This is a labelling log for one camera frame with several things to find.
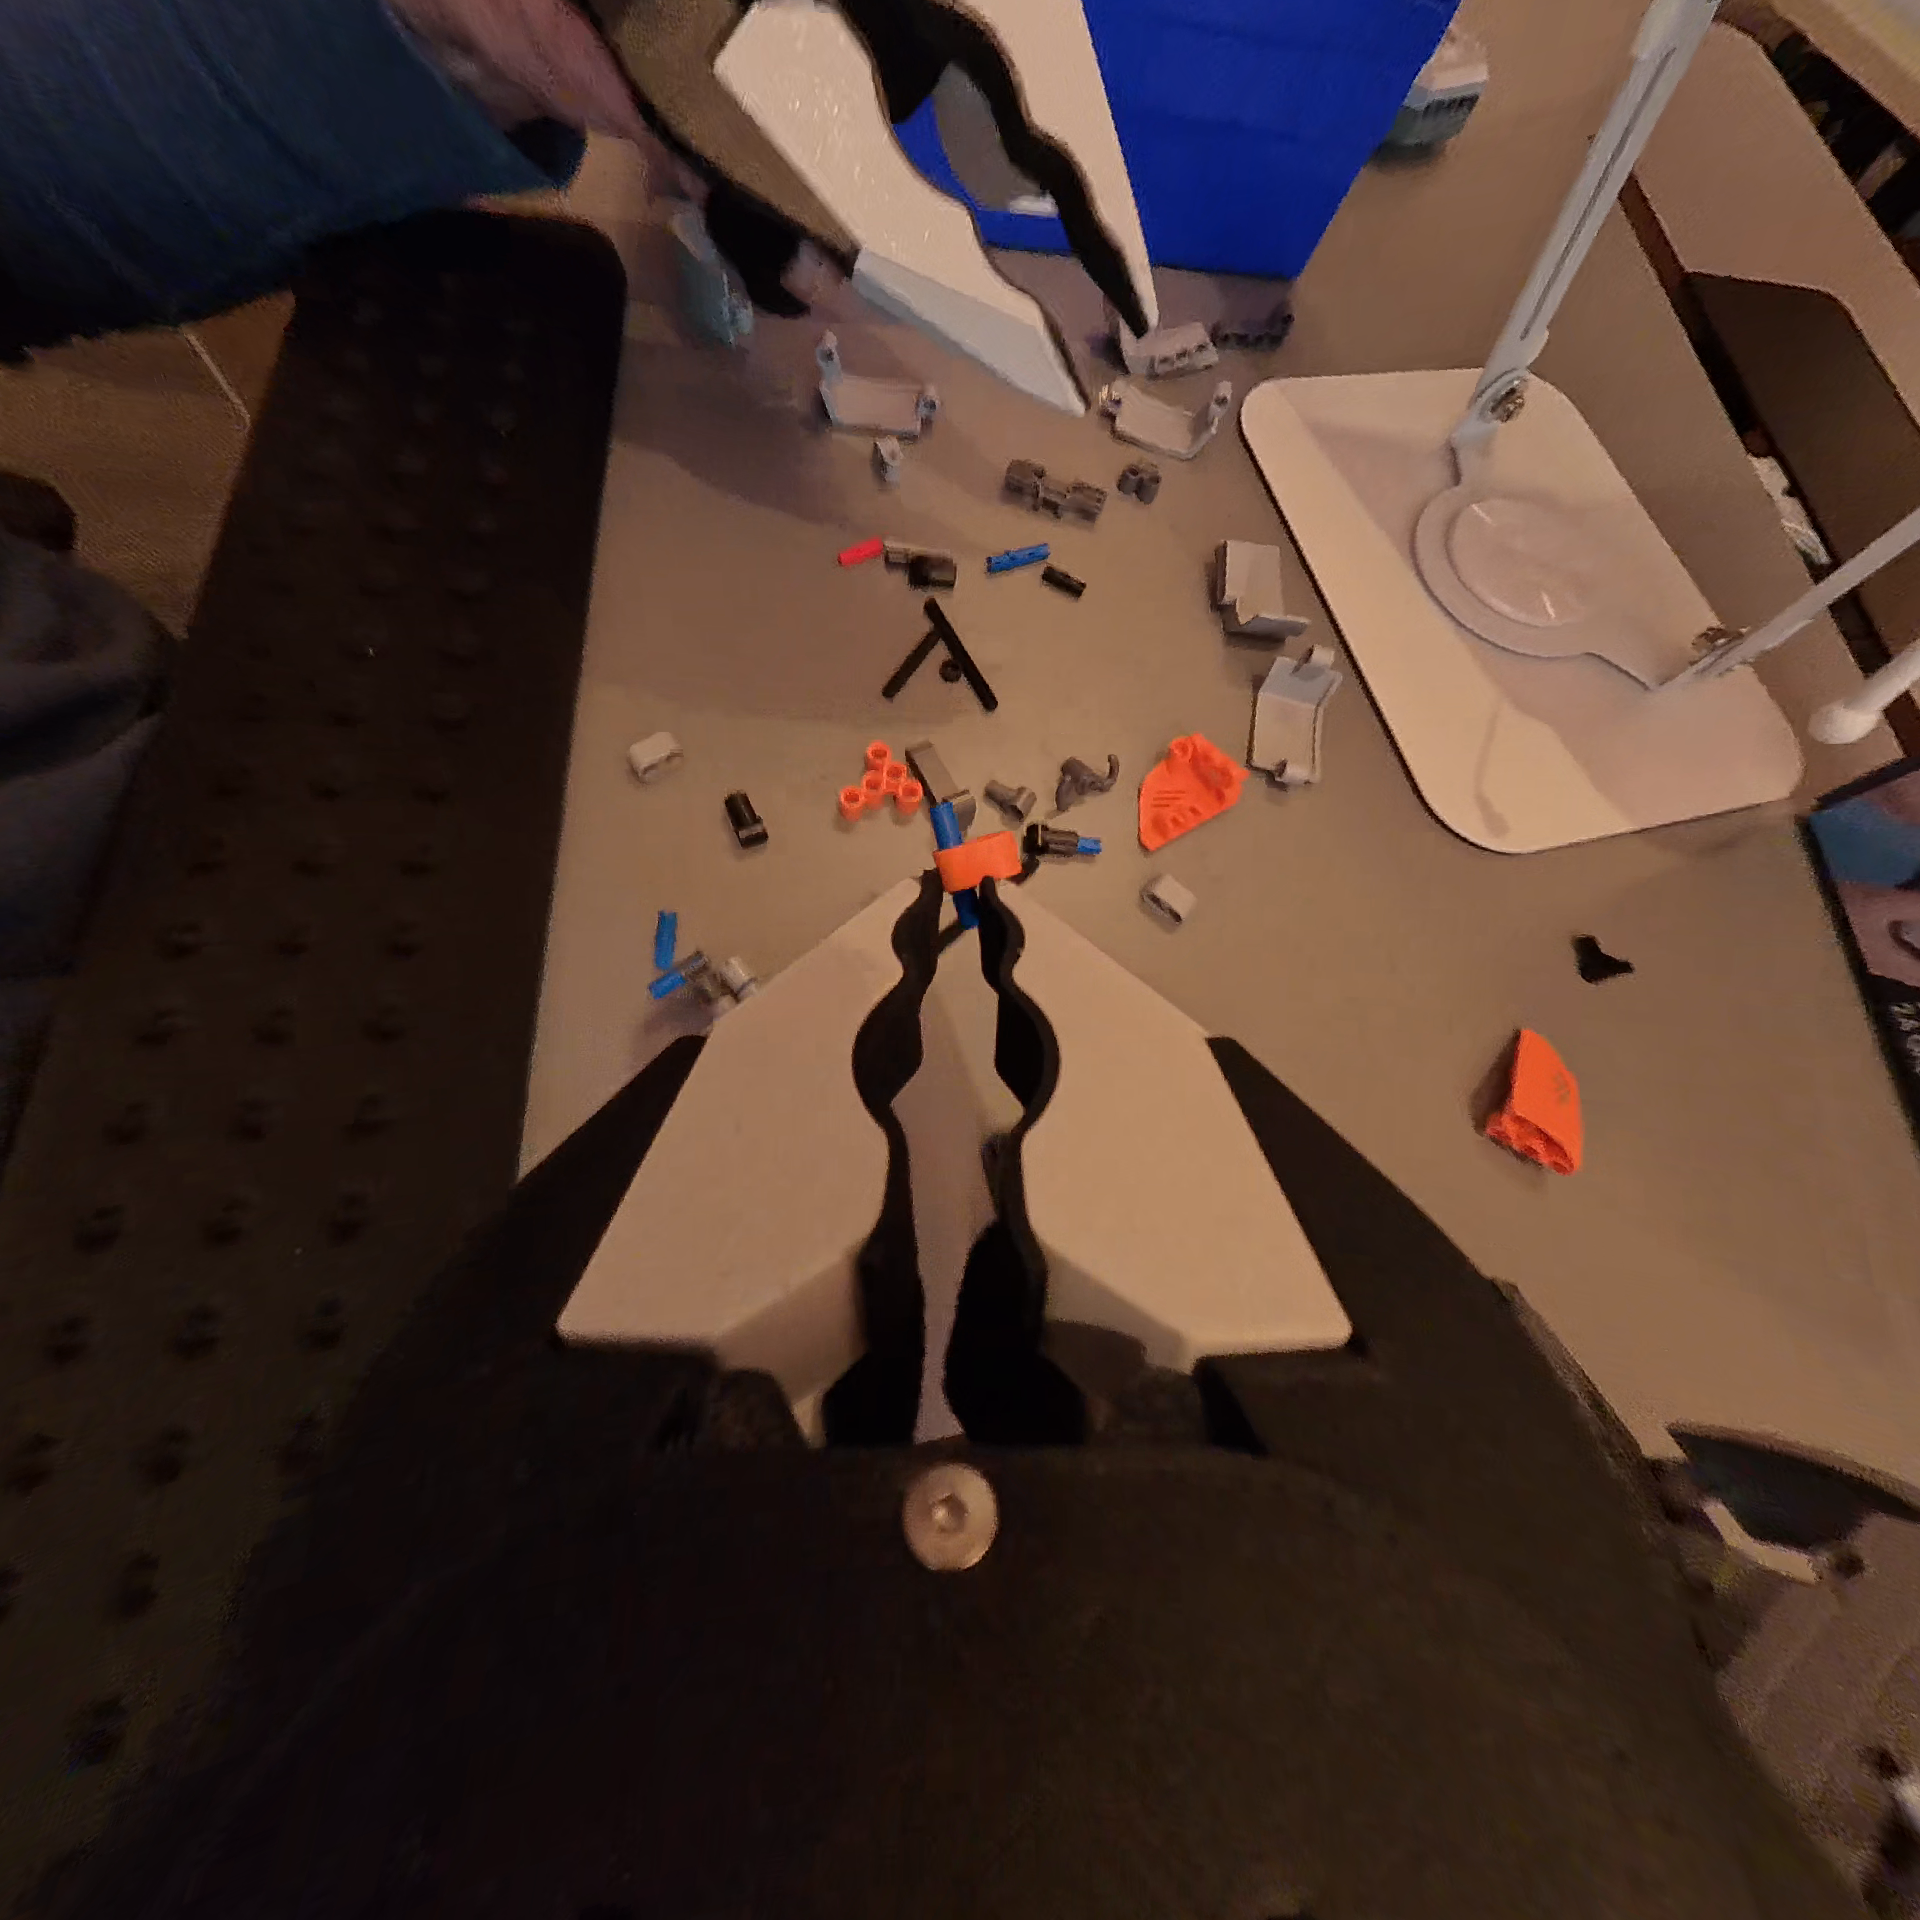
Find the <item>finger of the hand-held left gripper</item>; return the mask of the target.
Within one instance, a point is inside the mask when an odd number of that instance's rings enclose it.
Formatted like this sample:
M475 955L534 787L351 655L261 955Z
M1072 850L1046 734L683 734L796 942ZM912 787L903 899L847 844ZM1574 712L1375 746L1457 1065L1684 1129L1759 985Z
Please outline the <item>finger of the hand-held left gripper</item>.
M978 212L1054 207L1072 256L1132 337L1152 337L1154 272L1132 164L1077 0L865 0L861 44L891 127L920 103Z
M836 5L752 5L715 82L847 233L847 290L865 307L1046 410L1089 410L1046 307L994 272L969 212L896 155L865 44Z

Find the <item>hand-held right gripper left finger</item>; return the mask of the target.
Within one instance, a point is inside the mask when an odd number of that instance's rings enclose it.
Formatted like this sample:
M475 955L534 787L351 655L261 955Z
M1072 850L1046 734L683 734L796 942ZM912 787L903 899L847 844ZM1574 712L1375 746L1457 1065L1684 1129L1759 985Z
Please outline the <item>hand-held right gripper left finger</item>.
M912 1444L920 1261L896 1093L941 889L896 883L698 1048L558 1330L767 1376L831 1444Z

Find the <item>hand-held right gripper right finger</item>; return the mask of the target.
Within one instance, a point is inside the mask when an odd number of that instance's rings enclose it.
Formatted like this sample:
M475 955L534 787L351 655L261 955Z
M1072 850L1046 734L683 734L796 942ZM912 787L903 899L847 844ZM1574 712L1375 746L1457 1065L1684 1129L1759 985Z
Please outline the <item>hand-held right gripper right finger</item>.
M1161 1376L1353 1343L1211 1034L1002 889L978 970L1016 1098L978 1149L978 1435L1089 1435Z

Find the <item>person's left forearm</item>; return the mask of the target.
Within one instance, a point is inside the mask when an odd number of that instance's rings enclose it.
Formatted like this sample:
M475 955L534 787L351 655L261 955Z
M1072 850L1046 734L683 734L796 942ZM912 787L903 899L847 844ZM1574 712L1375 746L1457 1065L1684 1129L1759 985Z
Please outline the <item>person's left forearm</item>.
M59 5L0 20L6 360L198 326L338 233L561 191L572 107L378 0Z

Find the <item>person's left hand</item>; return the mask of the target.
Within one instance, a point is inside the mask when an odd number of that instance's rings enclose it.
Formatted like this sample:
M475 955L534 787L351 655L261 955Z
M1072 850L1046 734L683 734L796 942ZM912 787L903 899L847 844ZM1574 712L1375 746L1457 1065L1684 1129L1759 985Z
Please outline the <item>person's left hand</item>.
M653 141L599 24L569 0L387 0L387 20L496 127Z

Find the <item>grey curved panel brick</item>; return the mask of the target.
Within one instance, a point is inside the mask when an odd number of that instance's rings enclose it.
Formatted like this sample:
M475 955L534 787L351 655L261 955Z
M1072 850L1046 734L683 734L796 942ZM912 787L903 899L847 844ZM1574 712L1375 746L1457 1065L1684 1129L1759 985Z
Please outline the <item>grey curved panel brick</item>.
M1228 641L1292 641L1311 631L1311 620L1285 606L1285 550L1257 539L1219 544L1211 606Z
M820 337L814 364L820 364L820 410L845 432L903 443L912 449L941 414L941 390L936 387L847 373L845 350L836 350L836 328Z
M1337 649L1277 655L1255 689L1245 769L1274 787L1318 781L1324 704L1346 687Z
M730 256L715 250L703 207L679 199L668 212L668 239L679 256L679 316L706 350L747 350L752 337L752 302L735 282Z
M1236 410L1236 387L1219 380L1205 404L1168 404L1132 380L1100 387L1100 414L1110 425L1118 449L1154 454L1154 459L1199 459L1219 425Z

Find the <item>blue storage bin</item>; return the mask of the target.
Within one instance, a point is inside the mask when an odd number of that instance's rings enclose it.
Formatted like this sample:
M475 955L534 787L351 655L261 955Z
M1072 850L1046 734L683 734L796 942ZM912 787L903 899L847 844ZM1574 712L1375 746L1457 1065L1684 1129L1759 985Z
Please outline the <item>blue storage bin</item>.
M1446 0L1089 0L1154 266L1301 272Z

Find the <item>orange wedge panel brick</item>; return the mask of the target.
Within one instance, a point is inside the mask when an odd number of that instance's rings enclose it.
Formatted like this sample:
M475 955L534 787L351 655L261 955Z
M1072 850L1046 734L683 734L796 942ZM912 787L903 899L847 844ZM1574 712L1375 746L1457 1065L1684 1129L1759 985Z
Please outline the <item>orange wedge panel brick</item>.
M1544 1034L1512 1034L1493 1067L1478 1135L1544 1176L1581 1165L1581 1091Z

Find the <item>grey white toy module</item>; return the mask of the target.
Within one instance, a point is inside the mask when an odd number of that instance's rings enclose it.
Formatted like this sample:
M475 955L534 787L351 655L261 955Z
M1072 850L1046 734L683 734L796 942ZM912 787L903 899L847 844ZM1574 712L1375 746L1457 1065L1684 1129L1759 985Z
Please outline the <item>grey white toy module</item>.
M1431 59L1412 73L1405 103L1395 107L1375 155L1379 156L1444 155L1468 127L1487 87L1493 87L1487 44L1446 24Z

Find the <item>orange curved panel brick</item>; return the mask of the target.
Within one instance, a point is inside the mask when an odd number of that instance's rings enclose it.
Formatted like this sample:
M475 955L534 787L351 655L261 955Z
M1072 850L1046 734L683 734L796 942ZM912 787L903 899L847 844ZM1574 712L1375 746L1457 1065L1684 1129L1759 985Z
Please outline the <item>orange curved panel brick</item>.
M1178 734L1139 781L1139 850L1168 850L1176 840L1211 827L1241 800L1241 760L1211 734Z

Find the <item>white book stand base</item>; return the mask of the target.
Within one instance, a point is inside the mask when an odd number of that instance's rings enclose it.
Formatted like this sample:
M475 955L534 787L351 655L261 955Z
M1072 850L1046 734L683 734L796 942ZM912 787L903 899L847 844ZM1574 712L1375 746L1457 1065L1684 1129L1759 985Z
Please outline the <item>white book stand base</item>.
M1805 778L1754 662L1906 556L1899 512L1754 631L1715 631L1687 564L1532 380L1620 182L1691 70L1713 0L1643 5L1630 70L1478 373L1293 373L1241 443L1434 827L1496 855L1783 800Z

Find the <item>black dimpled pad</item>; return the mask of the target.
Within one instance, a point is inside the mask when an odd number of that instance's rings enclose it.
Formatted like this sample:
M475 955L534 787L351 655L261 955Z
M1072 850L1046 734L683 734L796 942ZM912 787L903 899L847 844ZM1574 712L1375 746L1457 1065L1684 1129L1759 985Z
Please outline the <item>black dimpled pad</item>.
M558 212L326 250L6 1162L6 1914L505 1196L632 272Z

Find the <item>blue robot kit box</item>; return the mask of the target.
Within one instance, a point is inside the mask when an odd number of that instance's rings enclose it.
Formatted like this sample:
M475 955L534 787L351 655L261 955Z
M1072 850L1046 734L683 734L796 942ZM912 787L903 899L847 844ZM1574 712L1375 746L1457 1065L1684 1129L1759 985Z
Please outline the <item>blue robot kit box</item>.
M1920 1129L1920 760L1842 781L1795 818L1880 1067Z

